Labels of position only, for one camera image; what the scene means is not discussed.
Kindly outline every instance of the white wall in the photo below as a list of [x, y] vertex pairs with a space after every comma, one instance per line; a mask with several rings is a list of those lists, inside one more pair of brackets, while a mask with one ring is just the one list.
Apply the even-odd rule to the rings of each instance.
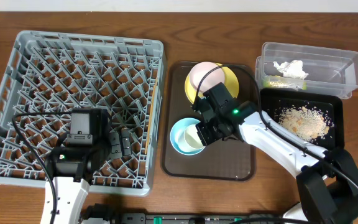
[[358, 0], [0, 0], [0, 11], [358, 12]]

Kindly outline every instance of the blue plate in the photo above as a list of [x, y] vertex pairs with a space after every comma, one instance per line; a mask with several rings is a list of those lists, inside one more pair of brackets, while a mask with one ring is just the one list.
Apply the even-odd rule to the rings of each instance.
[[200, 150], [195, 150], [193, 152], [183, 152], [182, 150], [180, 150], [178, 143], [177, 143], [180, 134], [183, 133], [189, 125], [198, 124], [199, 122], [200, 122], [199, 120], [194, 119], [194, 118], [183, 118], [173, 125], [173, 127], [171, 129], [171, 133], [170, 133], [170, 140], [171, 140], [171, 144], [172, 144], [173, 148], [176, 151], [178, 151], [180, 154], [183, 154], [186, 156], [192, 156], [192, 155], [200, 153], [203, 150], [203, 149], [200, 149]]

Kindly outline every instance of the yellow plate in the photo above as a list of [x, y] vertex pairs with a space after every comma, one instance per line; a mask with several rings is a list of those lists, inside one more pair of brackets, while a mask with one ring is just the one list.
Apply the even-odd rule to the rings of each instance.
[[[224, 85], [226, 86], [226, 88], [229, 90], [229, 93], [233, 96], [233, 97], [237, 97], [239, 95], [239, 80], [237, 79], [236, 75], [234, 74], [234, 72], [227, 67], [223, 67], [223, 72], [224, 72]], [[186, 81], [185, 81], [185, 92], [186, 92], [186, 96], [188, 98], [188, 100], [190, 101], [190, 103], [194, 103], [194, 99], [196, 98], [196, 92], [197, 90], [195, 90], [191, 83], [190, 83], [190, 76], [187, 75], [186, 77]], [[204, 97], [204, 95], [202, 93], [198, 93], [199, 97]]]

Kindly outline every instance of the wooden table surface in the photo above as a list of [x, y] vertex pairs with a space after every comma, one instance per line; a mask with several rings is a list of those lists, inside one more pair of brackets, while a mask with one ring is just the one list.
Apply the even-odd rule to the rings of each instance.
[[[358, 14], [0, 12], [0, 82], [16, 35], [22, 30], [161, 40], [168, 69], [179, 61], [254, 67], [264, 42], [358, 51]], [[166, 76], [167, 84], [170, 74]], [[343, 107], [346, 149], [358, 165], [358, 90], [343, 101]], [[159, 139], [166, 134], [162, 128], [166, 116], [164, 99]], [[119, 211], [150, 213], [280, 214], [298, 201], [294, 178], [262, 151], [257, 151], [256, 175], [248, 182], [185, 179], [162, 171], [162, 142], [158, 142], [149, 196], [90, 194], [84, 207], [108, 203]], [[44, 189], [0, 185], [0, 223], [39, 223], [44, 194]]]

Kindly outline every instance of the brown tray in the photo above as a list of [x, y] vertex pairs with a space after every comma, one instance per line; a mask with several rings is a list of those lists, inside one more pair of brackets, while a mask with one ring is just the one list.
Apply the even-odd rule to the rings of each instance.
[[[161, 166], [164, 172], [174, 177], [194, 177], [220, 180], [249, 180], [255, 174], [255, 147], [244, 142], [228, 140], [216, 141], [202, 152], [185, 156], [177, 152], [170, 142], [172, 126], [182, 118], [200, 119], [201, 115], [191, 109], [185, 93], [185, 80], [197, 62], [178, 62], [170, 70], [168, 84], [168, 116], [165, 123], [165, 139], [162, 149]], [[238, 99], [253, 99], [249, 78], [240, 70], [232, 71], [240, 84]]]

